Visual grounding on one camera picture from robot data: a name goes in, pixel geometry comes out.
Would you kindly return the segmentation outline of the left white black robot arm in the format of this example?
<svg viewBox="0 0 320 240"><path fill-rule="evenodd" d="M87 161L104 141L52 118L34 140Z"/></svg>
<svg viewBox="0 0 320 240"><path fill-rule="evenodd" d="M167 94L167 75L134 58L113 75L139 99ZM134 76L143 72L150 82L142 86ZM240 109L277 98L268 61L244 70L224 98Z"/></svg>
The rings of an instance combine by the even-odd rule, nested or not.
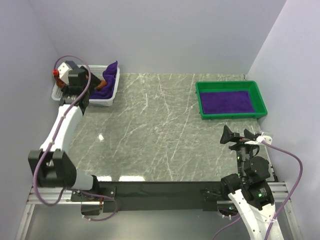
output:
<svg viewBox="0 0 320 240"><path fill-rule="evenodd" d="M57 118L38 150L28 154L33 175L33 189L39 198L40 188L62 188L82 191L89 201L100 197L101 189L96 176L80 172L68 156L72 136L83 117L91 90L100 80L85 67L71 69L67 73L68 84L62 90Z"/></svg>

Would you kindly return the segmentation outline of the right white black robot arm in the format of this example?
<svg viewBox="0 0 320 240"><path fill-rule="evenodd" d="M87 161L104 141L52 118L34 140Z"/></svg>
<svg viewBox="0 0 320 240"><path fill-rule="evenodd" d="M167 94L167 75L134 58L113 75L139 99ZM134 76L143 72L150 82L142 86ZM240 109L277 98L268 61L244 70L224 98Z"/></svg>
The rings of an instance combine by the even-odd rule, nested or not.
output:
<svg viewBox="0 0 320 240"><path fill-rule="evenodd" d="M269 161L258 156L263 142L272 143L272 137L248 130L241 136L227 125L223 127L220 143L232 143L229 149L236 152L238 172L221 179L220 194L235 205L250 239L282 240L275 199L267 183L271 176Z"/></svg>

